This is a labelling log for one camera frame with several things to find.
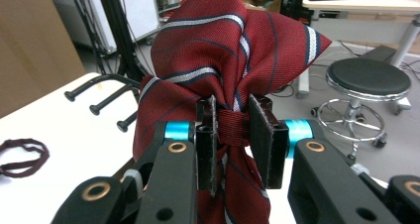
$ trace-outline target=cable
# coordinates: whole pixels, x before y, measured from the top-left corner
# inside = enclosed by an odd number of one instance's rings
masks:
[[[312,63],[311,66],[329,67],[330,65],[328,65],[328,64],[322,64],[322,63]]]
[[[345,49],[347,49],[351,54],[353,54],[354,56],[360,56],[360,55],[358,55],[358,54],[356,54],[355,52],[353,52],[349,47],[347,47],[344,43],[343,43],[343,41],[338,41],[342,46],[343,46],[343,48],[345,48]]]
[[[278,95],[279,93],[285,91],[287,88],[290,88],[291,89],[291,91],[290,91],[289,94],[287,94],[287,95]],[[293,96],[293,94],[294,94],[294,87],[290,83],[289,84],[286,84],[286,85],[284,85],[284,86],[282,86],[282,87],[280,87],[278,89],[276,89],[274,92],[271,93],[271,95],[274,96],[274,97],[291,97],[291,96]]]
[[[96,58],[96,71],[102,74],[106,74],[105,67],[103,62],[105,62],[106,67],[110,72],[112,72],[111,66],[107,59],[105,59],[106,50],[103,46],[101,39],[99,38],[98,27],[95,17],[91,17],[91,12],[93,12],[92,4],[90,0],[73,0],[79,14],[83,20],[83,23],[86,27],[87,33],[89,35],[90,42],[93,48],[93,55]]]
[[[312,73],[312,74],[309,74],[309,76],[311,76],[311,77],[318,77],[318,78],[321,78],[323,81],[327,81],[325,79],[325,75],[323,76],[323,75],[320,75],[320,74]],[[314,88],[314,87],[311,87],[311,86],[309,87],[309,89],[315,90],[315,91],[326,91],[329,88],[330,88],[329,85],[327,87],[325,87],[325,88]]]
[[[354,56],[355,54],[353,52],[334,52],[334,53],[330,53],[330,54],[326,54],[325,56],[320,56],[317,57],[315,61],[319,62],[320,60],[327,60],[327,61],[336,61],[336,59],[327,59],[327,57],[333,56],[333,55],[338,55],[338,54],[347,54],[350,53],[352,56]]]
[[[406,62],[404,62],[405,64],[401,66],[401,69],[412,72],[412,73],[413,73],[413,75],[416,77],[416,79],[417,79],[418,81],[420,81],[420,77],[419,77],[419,75],[418,75],[418,74],[420,73],[420,71],[417,71],[417,70],[415,70],[415,69],[412,67],[412,65],[413,65],[414,63],[417,63],[417,62],[420,62],[420,60],[415,60],[415,61],[412,61],[411,63],[406,63]]]

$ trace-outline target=floor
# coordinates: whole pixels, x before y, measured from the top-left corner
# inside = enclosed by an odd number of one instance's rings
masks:
[[[277,94],[268,95],[273,101],[273,113],[278,120],[286,119],[314,119],[311,109],[319,106],[325,101],[333,98],[344,98],[341,94],[332,89],[325,81],[325,71],[333,61],[362,55],[370,48],[356,45],[346,45],[334,42],[310,68],[310,93],[303,98],[295,96],[297,80],[291,86]],[[77,47],[80,58],[87,72],[97,72],[97,63],[91,52],[86,48]],[[151,46],[147,41],[139,42],[138,58],[144,66],[149,66],[153,72],[150,57]],[[420,71],[419,55],[409,55],[406,63],[411,64],[411,70]],[[110,56],[109,68],[116,70],[115,56]],[[357,152],[357,163],[365,166],[371,176],[384,181],[389,181],[392,176],[400,174],[412,174],[420,176],[420,142],[416,137],[420,128],[420,80],[418,72],[413,72],[408,66],[402,66],[411,78],[412,87],[408,99],[412,109],[405,110],[395,115],[393,104],[370,103],[369,107],[379,113],[385,122],[387,132],[387,143],[384,148],[376,148],[371,143],[360,144]],[[345,155],[352,151],[352,144],[338,139],[330,133],[325,133],[329,141]]]

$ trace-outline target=black stool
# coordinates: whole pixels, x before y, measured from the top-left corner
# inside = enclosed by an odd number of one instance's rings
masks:
[[[405,97],[411,85],[408,75],[386,62],[346,58],[331,64],[327,81],[351,99],[332,99],[316,110],[312,109],[312,115],[317,116],[328,131],[353,142],[349,155],[353,159],[360,142],[373,142],[382,148],[386,143],[384,122],[361,101],[390,102]],[[366,114],[373,119],[365,119]]]

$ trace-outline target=black plastic part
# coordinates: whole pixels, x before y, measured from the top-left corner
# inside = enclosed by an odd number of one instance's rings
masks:
[[[114,177],[93,177],[71,193],[52,223],[119,223],[124,209],[124,193],[120,181]]]
[[[78,86],[72,91],[66,91],[64,92],[64,96],[68,99],[68,101],[73,102],[75,98],[80,95],[82,92],[90,88],[91,86],[102,82],[106,80],[117,80],[119,82],[125,83],[125,84],[131,84],[135,88],[140,88],[140,84],[137,81],[134,81],[132,79],[123,77],[119,74],[105,74],[105,75],[99,75],[94,78],[89,79],[82,85]]]
[[[216,99],[197,101],[197,120],[201,121],[195,129],[198,189],[216,193],[216,164],[217,164],[217,128],[216,128]]]
[[[399,223],[325,140],[297,143],[287,197],[296,223]]]
[[[108,104],[110,104],[112,101],[117,99],[119,96],[123,95],[125,92],[129,91],[131,89],[131,84],[126,84],[108,97],[106,97],[103,101],[96,105],[90,105],[89,109],[94,115],[99,115],[101,110],[106,107]]]
[[[325,138],[324,131],[322,130],[322,127],[317,120],[307,119],[306,121],[309,123],[309,126],[311,127],[312,138],[328,142],[327,138]],[[350,159],[346,157],[335,146],[332,146],[331,148],[336,150],[336,153],[345,161],[347,165],[349,165],[349,167],[355,164],[354,159]]]
[[[311,109],[311,115],[314,116],[314,117],[318,116],[318,109],[319,109],[319,107],[313,107]]]
[[[384,148],[384,147],[385,147],[386,142],[383,142],[383,141],[374,141],[373,145],[374,145],[376,148],[382,149],[382,148]]]
[[[182,152],[172,152],[169,148],[182,146],[186,148]],[[135,223],[196,223],[195,166],[195,148],[192,143],[166,141],[158,150]]]
[[[401,223],[420,223],[420,177],[394,176],[384,203]]]
[[[140,64],[135,47],[130,36],[128,22],[119,0],[101,0],[108,19],[112,35],[121,55],[121,65],[118,74],[127,74],[133,80],[141,81],[148,72]]]
[[[144,185],[148,184],[149,182],[152,168],[154,167],[154,163],[157,160],[158,149],[164,142],[165,129],[166,122],[157,123],[155,127],[154,139],[133,166],[133,169],[138,170],[142,175]]]
[[[395,55],[395,52],[396,52],[396,49],[389,48],[387,46],[379,46],[359,57],[370,58],[370,59],[384,61],[384,62],[390,62],[392,57]]]
[[[281,188],[289,149],[288,127],[271,113],[269,98],[250,95],[250,143],[266,188]]]
[[[134,112],[132,115],[130,115],[130,117],[128,117],[126,120],[118,121],[117,127],[118,129],[120,129],[120,131],[127,132],[129,130],[130,124],[136,121],[136,119],[137,119],[137,111]]]
[[[362,172],[359,174],[359,178],[365,183],[365,185],[376,195],[377,198],[383,200],[385,196],[386,188],[382,187],[381,185],[377,184],[375,180],[373,180],[367,173]]]

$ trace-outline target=caster wheel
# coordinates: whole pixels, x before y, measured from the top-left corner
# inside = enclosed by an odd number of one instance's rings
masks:
[[[395,111],[395,115],[399,115],[401,112],[402,112],[402,109],[401,108],[397,108],[396,111]]]
[[[373,146],[376,148],[384,148],[386,145],[386,133],[383,134],[380,138],[373,142]]]
[[[356,121],[363,123],[366,120],[365,115],[363,113],[360,113],[356,115]]]
[[[314,107],[311,109],[311,115],[314,117],[318,116],[318,107]]]

